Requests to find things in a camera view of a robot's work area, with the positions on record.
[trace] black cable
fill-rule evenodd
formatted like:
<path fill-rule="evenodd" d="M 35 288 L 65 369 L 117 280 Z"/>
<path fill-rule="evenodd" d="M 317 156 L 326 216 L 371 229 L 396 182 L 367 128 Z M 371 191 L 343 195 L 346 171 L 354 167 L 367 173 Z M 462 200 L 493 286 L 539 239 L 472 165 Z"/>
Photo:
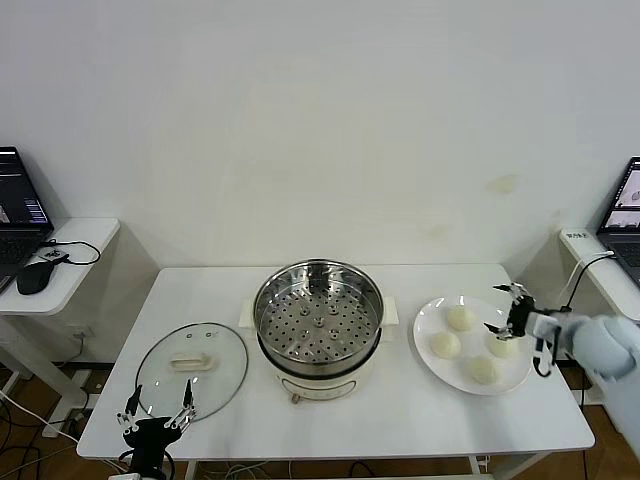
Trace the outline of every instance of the black cable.
<path fill-rule="evenodd" d="M 0 406 L 2 406 L 2 408 L 5 409 L 5 411 L 7 412 L 7 416 L 8 418 L 3 417 L 2 415 L 0 415 L 0 420 L 2 420 L 3 422 L 6 422 L 8 424 L 10 424 L 11 426 L 14 427 L 21 427 L 21 428 L 40 428 L 42 426 L 42 423 L 37 423 L 37 424 L 33 424 L 33 425 L 26 425 L 24 423 L 18 423 L 16 421 L 14 421 L 11 418 L 11 412 L 9 411 L 9 407 L 7 407 L 7 404 L 5 403 L 5 401 L 0 398 Z M 51 425 L 56 425 L 58 423 L 64 423 L 66 422 L 66 420 L 58 420 L 57 422 L 49 422 Z"/>
<path fill-rule="evenodd" d="M 584 415 L 584 389 L 587 382 L 587 375 L 582 370 L 582 393 L 580 394 L 580 411 Z M 582 451 L 582 468 L 584 469 L 584 480 L 589 480 L 589 470 L 587 470 L 587 451 Z"/>
<path fill-rule="evenodd" d="M 596 258 L 595 260 L 591 260 L 584 267 L 582 267 L 582 270 L 580 270 L 580 275 L 578 275 L 578 280 L 576 280 L 576 284 L 573 286 L 573 291 L 571 292 L 571 296 L 569 297 L 569 301 L 567 302 L 567 304 L 563 308 L 571 308 L 571 302 L 573 301 L 573 297 L 575 296 L 576 292 L 578 291 L 578 285 L 580 285 L 580 280 L 582 280 L 582 276 L 589 269 L 589 267 L 591 265 L 593 265 L 594 263 L 599 262 L 600 260 L 604 260 L 605 258 L 614 258 L 614 257 L 615 257 L 615 255 L 613 255 L 613 254 L 612 255 L 607 255 L 606 257 L 599 257 L 599 258 Z"/>
<path fill-rule="evenodd" d="M 353 471 L 355 470 L 356 465 L 361 465 L 361 466 L 363 466 L 363 467 L 364 467 L 364 468 L 369 472 L 369 475 L 371 475 L 372 477 L 375 477 L 375 476 L 376 476 L 376 474 L 375 474 L 375 473 L 373 473 L 373 470 L 371 470 L 371 469 L 369 468 L 369 465 L 367 465 L 367 464 L 366 464 L 366 463 L 364 463 L 364 462 L 361 462 L 360 460 L 357 460 L 357 461 L 353 462 L 353 463 L 351 464 L 351 467 L 349 468 L 349 478 L 353 478 Z"/>
<path fill-rule="evenodd" d="M 0 455 L 4 455 L 5 453 L 10 452 L 11 450 L 25 450 L 25 449 L 37 450 L 38 454 L 40 453 L 40 449 L 38 447 L 25 447 L 22 445 L 13 445 L 11 447 L 3 448 L 2 450 L 0 450 Z"/>
<path fill-rule="evenodd" d="M 53 412 L 53 409 L 56 408 L 56 405 L 58 404 L 58 401 L 56 400 L 54 402 L 53 405 L 51 405 L 51 407 L 49 407 L 49 410 L 47 410 L 47 413 L 44 414 L 44 416 L 42 418 L 47 418 L 51 412 Z M 31 437 L 31 440 L 29 441 L 29 444 L 27 445 L 24 455 L 22 455 L 22 460 L 20 461 L 20 466 L 24 465 L 27 461 L 27 454 L 29 453 L 29 451 L 33 448 L 33 444 L 36 441 L 36 438 L 38 438 L 38 433 L 40 433 L 40 428 L 37 428 L 36 431 L 33 433 L 33 436 Z M 36 480 L 40 479 L 40 463 L 38 462 L 36 463 Z M 20 480 L 22 478 L 22 473 L 24 472 L 25 469 L 22 469 L 18 472 L 18 478 L 17 480 Z"/>
<path fill-rule="evenodd" d="M 169 452 L 164 451 L 164 456 L 169 460 L 169 466 L 171 467 L 171 474 L 169 475 L 169 480 L 173 480 L 176 477 L 176 464 L 173 462 L 173 458 L 169 455 Z"/>
<path fill-rule="evenodd" d="M 75 242 L 58 242 L 55 238 L 52 238 L 50 240 L 47 240 L 46 242 L 42 242 L 40 243 L 40 246 L 42 247 L 57 247 L 59 245 L 84 245 L 86 247 L 89 247 L 91 249 L 93 249 L 94 252 L 96 252 L 97 257 L 94 258 L 93 260 L 89 261 L 89 262 L 72 262 L 71 260 L 69 260 L 68 258 L 66 260 L 63 260 L 63 263 L 68 263 L 71 265 L 93 265 L 94 263 L 97 263 L 100 258 L 102 257 L 102 254 L 100 253 L 100 250 L 98 250 L 96 247 L 94 247 L 93 245 L 91 245 L 90 243 L 87 242 L 83 242 L 83 241 L 75 241 Z"/>
<path fill-rule="evenodd" d="M 118 457 L 118 461 L 122 462 L 128 455 L 131 455 L 132 453 L 133 453 L 133 450 L 127 450 L 126 452 L 122 452 Z"/>
<path fill-rule="evenodd" d="M 2 441 L 0 452 L 4 452 L 4 448 L 7 446 L 7 443 L 9 442 L 9 438 L 11 438 L 11 429 L 13 428 L 13 422 L 11 421 L 11 411 L 9 411 L 9 407 L 7 407 L 7 404 L 4 403 L 4 401 L 2 402 L 2 406 L 7 412 L 7 417 L 9 417 L 9 430 L 7 431 L 7 436 L 4 437 L 4 440 Z"/>
<path fill-rule="evenodd" d="M 84 401 L 84 405 L 82 406 L 82 410 L 81 410 L 81 412 L 82 412 L 82 413 L 84 413 L 84 412 L 86 412 L 86 410 L 87 410 L 87 405 L 89 404 L 89 398 L 90 398 L 90 397 L 89 397 L 89 392 L 87 392 L 87 391 L 86 391 L 86 390 L 84 390 L 84 389 L 82 389 L 82 391 L 83 391 L 83 392 L 85 393 L 85 395 L 86 395 L 86 398 L 85 398 L 85 401 Z M 49 410 L 47 410 L 47 413 L 45 413 L 45 414 L 44 414 L 44 416 L 43 416 L 42 418 L 47 418 L 49 415 L 51 415 L 51 412 L 53 412 L 53 409 L 56 407 L 56 405 L 57 405 L 57 404 L 58 404 L 58 400 L 56 400 L 56 401 L 55 401 L 55 403 L 54 403 L 53 405 L 51 405 L 51 407 L 49 408 Z M 62 425 L 62 427 L 61 427 L 60 429 L 61 429 L 61 430 L 64 430 L 64 427 L 65 427 L 65 425 L 64 425 L 64 424 L 66 424 L 68 421 L 71 421 L 71 419 L 62 420 L 62 421 L 60 421 L 60 422 L 49 422 L 49 424 L 53 425 L 54 423 L 63 423 L 63 425 Z M 31 441 L 29 442 L 29 445 L 27 445 L 26 447 L 23 447 L 23 448 L 26 448 L 26 450 L 25 450 L 25 452 L 24 452 L 24 455 L 22 456 L 22 460 L 20 461 L 20 466 L 22 466 L 22 465 L 24 465 L 24 464 L 25 464 L 25 462 L 26 462 L 26 460 L 27 460 L 27 454 L 29 453 L 29 451 L 30 451 L 30 450 L 33 450 L 33 449 L 35 448 L 35 447 L 33 446 L 33 444 L 35 443 L 36 439 L 38 438 L 38 434 L 40 433 L 40 429 L 41 429 L 41 428 L 44 428 L 44 427 L 45 427 L 45 424 L 44 424 L 44 423 L 43 423 L 43 424 L 41 424 L 41 425 L 39 426 L 39 428 L 37 428 L 37 429 L 36 429 L 36 431 L 34 432 L 33 436 L 31 437 Z M 37 460 L 40 460 L 40 458 L 41 458 L 41 457 L 42 457 L 42 456 L 41 456 L 41 454 L 40 454 L 40 451 L 38 450 L 38 457 L 37 457 Z M 40 465 L 41 465 L 41 464 L 42 464 L 42 462 L 40 462 L 40 461 L 38 461 L 38 462 L 36 463 L 36 480 L 39 480 L 39 479 L 40 479 Z M 18 478 L 17 478 L 17 480 L 20 480 L 20 478 L 22 478 L 22 472 L 24 472 L 24 469 L 23 469 L 23 470 L 20 470 L 20 471 L 18 472 Z"/>

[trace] white plate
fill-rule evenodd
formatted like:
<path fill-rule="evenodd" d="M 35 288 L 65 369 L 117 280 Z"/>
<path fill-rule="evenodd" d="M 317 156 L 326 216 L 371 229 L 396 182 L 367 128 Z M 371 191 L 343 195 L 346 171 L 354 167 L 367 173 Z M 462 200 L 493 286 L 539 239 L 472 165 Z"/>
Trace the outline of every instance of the white plate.
<path fill-rule="evenodd" d="M 476 325 L 469 331 L 459 332 L 449 326 L 447 309 L 454 305 L 464 305 L 475 314 Z M 533 338 L 524 337 L 517 340 L 518 353 L 510 358 L 496 357 L 487 347 L 491 335 L 484 322 L 497 327 L 506 323 L 507 314 L 489 305 L 483 300 L 468 296 L 436 298 L 427 303 L 416 317 L 413 324 L 413 340 L 424 363 L 442 380 L 464 392 L 476 395 L 499 395 L 514 390 L 522 385 L 531 371 Z M 445 360 L 431 350 L 429 340 L 432 335 L 442 331 L 455 333 L 462 343 L 462 351 L 458 357 Z M 482 385 L 476 382 L 466 368 L 469 360 L 476 355 L 487 355 L 500 369 L 500 380 L 493 385 Z"/>

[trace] wall stain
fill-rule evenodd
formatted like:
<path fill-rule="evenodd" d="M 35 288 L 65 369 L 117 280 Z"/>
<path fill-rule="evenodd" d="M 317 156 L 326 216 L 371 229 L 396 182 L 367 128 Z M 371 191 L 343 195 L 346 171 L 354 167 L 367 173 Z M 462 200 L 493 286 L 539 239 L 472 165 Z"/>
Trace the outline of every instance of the wall stain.
<path fill-rule="evenodd" d="M 518 175 L 512 174 L 494 178 L 484 186 L 484 189 L 490 193 L 509 195 L 510 193 L 513 193 L 517 186 Z"/>

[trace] computer mouse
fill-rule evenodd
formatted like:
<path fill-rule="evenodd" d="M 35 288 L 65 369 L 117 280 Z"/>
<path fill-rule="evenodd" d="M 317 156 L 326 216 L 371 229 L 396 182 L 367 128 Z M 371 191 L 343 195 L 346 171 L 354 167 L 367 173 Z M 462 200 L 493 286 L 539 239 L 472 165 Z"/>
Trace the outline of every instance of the computer mouse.
<path fill-rule="evenodd" d="M 38 262 L 24 267 L 16 277 L 18 292 L 22 295 L 33 295 L 44 290 L 49 285 L 55 266 L 53 262 Z"/>

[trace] wooden floor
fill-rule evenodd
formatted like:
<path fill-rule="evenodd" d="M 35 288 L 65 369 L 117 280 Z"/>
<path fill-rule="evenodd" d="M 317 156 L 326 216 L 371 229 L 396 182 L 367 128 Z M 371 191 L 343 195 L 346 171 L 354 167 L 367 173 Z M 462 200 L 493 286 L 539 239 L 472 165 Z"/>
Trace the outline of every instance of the wooden floor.
<path fill-rule="evenodd" d="M 0 385 L 8 378 L 6 370 L 0 370 Z M 565 378 L 574 388 L 580 387 L 580 375 L 575 370 L 564 369 Z M 93 372 L 87 390 L 99 393 L 100 386 L 104 385 L 108 372 Z M 25 407 L 33 410 L 41 416 L 45 416 L 55 405 L 57 395 L 39 379 L 34 378 L 28 382 L 17 385 L 12 398 Z M 0 416 L 6 418 L 6 412 Z M 14 422 L 33 425 L 37 421 L 27 414 L 11 408 L 11 416 Z M 596 436 L 596 446 L 587 452 L 587 467 L 589 480 L 640 480 L 640 464 L 633 455 L 624 438 L 618 434 L 607 414 L 601 407 L 585 407 L 585 416 Z M 86 420 L 81 420 L 75 426 L 76 431 L 81 432 Z M 9 432 L 8 424 L 0 421 L 0 442 L 4 441 Z M 4 475 L 21 465 L 25 454 L 24 447 L 31 444 L 41 451 L 41 455 L 47 455 L 72 445 L 72 442 L 64 437 L 57 439 L 43 438 L 41 431 L 30 427 L 13 427 L 7 441 L 8 450 L 0 453 L 0 479 L 18 480 L 16 472 L 7 477 Z M 27 452 L 26 461 L 37 458 L 35 451 Z M 501 461 L 499 457 L 492 457 L 489 465 L 491 471 Z M 353 467 L 354 477 L 367 477 L 371 473 L 375 476 L 415 476 L 415 475 L 444 475 L 469 473 L 469 464 L 466 459 L 412 459 L 412 460 L 367 460 L 363 465 Z M 41 462 L 40 479 L 42 480 L 68 480 L 68 479 L 106 479 L 114 473 L 113 469 L 97 461 L 84 460 L 75 453 L 75 448 L 69 448 L 47 460 Z M 292 474 L 294 478 L 331 478 L 348 477 L 351 461 L 332 462 L 293 462 Z M 272 478 L 288 478 L 287 462 L 270 462 L 261 467 L 264 474 Z M 178 463 L 177 479 L 184 478 L 186 464 Z M 224 478 L 227 466 L 223 462 L 209 462 L 201 464 L 197 478 Z M 22 471 L 20 479 L 36 479 L 36 466 L 32 465 Z M 262 472 L 256 472 L 258 478 L 264 477 Z M 241 478 L 251 478 L 249 475 L 239 475 Z M 556 453 L 534 465 L 529 470 L 516 477 L 518 480 L 584 480 L 585 475 L 582 465 L 582 453 Z"/>

